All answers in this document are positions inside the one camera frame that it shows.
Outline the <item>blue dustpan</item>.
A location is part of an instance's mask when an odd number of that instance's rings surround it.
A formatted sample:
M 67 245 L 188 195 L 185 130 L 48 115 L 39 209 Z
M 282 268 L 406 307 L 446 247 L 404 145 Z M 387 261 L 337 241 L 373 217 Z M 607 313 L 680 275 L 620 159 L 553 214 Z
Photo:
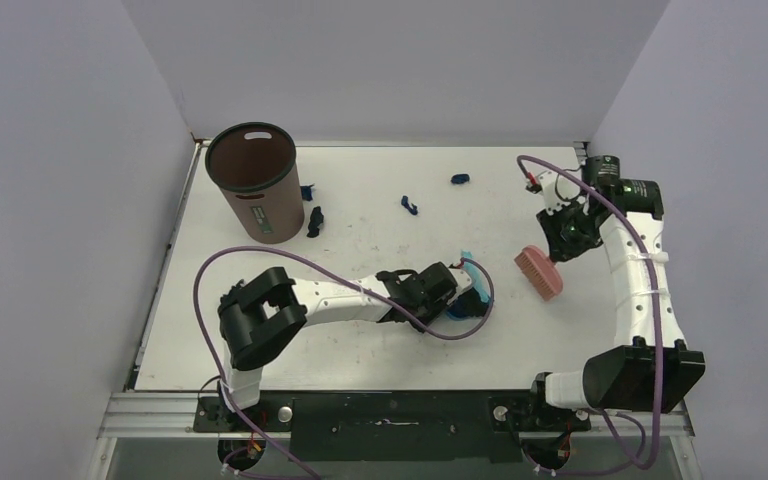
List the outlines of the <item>blue dustpan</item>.
M 473 255 L 469 250 L 462 250 L 460 257 L 470 259 L 470 262 L 461 262 L 459 270 L 469 276 L 472 285 L 447 308 L 445 314 L 455 321 L 483 317 L 487 313 L 491 301 L 489 280 L 475 265 Z

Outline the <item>pink hand brush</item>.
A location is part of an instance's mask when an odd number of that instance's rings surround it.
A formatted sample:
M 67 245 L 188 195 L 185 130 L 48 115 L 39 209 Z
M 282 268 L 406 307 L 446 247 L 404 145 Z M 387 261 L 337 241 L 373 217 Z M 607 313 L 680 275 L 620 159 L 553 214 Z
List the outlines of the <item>pink hand brush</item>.
M 562 293 L 564 283 L 555 263 L 537 246 L 524 247 L 514 263 L 543 301 L 548 302 Z

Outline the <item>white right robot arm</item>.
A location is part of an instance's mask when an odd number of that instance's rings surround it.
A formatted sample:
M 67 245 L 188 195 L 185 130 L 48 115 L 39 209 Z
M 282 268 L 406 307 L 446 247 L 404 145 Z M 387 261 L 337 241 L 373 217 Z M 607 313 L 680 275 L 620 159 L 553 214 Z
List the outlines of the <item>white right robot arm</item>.
M 589 157 L 569 171 L 547 164 L 528 178 L 544 199 L 536 218 L 548 250 L 523 250 L 524 271 L 549 300 L 562 290 L 560 263 L 604 249 L 615 295 L 614 345 L 575 372 L 548 373 L 525 402 L 528 421 L 553 427 L 565 409 L 669 413 L 705 372 L 688 348 L 666 278 L 664 205 L 657 182 L 624 178 L 616 156 Z

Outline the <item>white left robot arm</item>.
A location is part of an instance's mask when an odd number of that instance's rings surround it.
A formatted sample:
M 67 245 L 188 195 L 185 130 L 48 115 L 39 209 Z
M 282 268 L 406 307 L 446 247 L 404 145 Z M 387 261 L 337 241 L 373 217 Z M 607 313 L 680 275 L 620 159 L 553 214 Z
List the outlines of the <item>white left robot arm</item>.
M 282 267 L 269 268 L 220 299 L 226 382 L 219 389 L 219 416 L 237 431 L 256 422 L 264 366 L 305 327 L 363 321 L 407 322 L 421 329 L 441 315 L 477 318 L 489 308 L 490 298 L 476 287 L 474 275 L 442 262 L 421 272 L 380 271 L 346 285 L 294 279 Z

